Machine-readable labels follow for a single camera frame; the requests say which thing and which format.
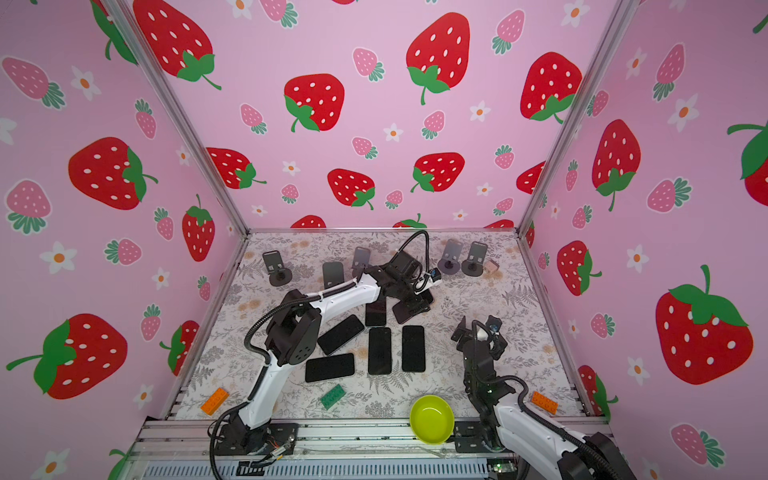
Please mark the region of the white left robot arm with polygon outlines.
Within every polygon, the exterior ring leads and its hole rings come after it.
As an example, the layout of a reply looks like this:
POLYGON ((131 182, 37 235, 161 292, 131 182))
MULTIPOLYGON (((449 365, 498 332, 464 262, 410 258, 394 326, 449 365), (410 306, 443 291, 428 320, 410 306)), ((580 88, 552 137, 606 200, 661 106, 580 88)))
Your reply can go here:
POLYGON ((430 309, 429 289, 440 283, 438 268, 428 269, 405 251, 380 266, 368 266, 355 278, 305 295, 289 291, 280 305, 262 316, 246 333, 245 348, 264 364, 246 400, 225 411, 210 429, 214 455, 245 455, 267 442, 274 406, 284 385, 318 344, 322 322, 384 295, 413 317, 430 309))

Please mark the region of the black phone wooden stand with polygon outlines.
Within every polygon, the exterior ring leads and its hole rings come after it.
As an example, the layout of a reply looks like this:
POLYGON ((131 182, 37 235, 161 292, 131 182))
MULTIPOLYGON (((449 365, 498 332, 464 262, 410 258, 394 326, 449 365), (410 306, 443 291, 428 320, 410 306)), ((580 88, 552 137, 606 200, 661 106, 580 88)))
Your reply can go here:
POLYGON ((318 338, 318 345, 326 356, 332 355, 365 329, 355 315, 349 315, 318 338))

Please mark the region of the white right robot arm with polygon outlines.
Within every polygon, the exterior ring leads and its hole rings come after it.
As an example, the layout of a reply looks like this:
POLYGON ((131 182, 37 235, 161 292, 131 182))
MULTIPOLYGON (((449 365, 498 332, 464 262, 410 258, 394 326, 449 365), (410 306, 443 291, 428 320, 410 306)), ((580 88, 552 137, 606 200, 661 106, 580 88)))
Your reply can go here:
POLYGON ((462 354, 463 384, 479 414, 476 436, 489 451, 509 450, 525 468, 546 479, 633 479, 618 447, 603 433, 587 435, 540 415, 526 404, 527 383, 515 375, 498 375, 495 362, 508 342, 502 322, 462 319, 451 340, 462 354))

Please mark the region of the grey round phone stand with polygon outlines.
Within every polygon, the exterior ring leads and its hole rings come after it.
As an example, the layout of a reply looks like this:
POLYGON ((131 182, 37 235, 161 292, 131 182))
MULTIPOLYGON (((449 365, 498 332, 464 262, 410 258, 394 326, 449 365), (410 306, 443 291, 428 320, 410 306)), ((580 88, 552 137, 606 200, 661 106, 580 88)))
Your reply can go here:
POLYGON ((455 275, 461 269, 460 255, 463 244, 456 239, 448 239, 443 249, 443 253, 438 262, 438 269, 444 275, 455 275))

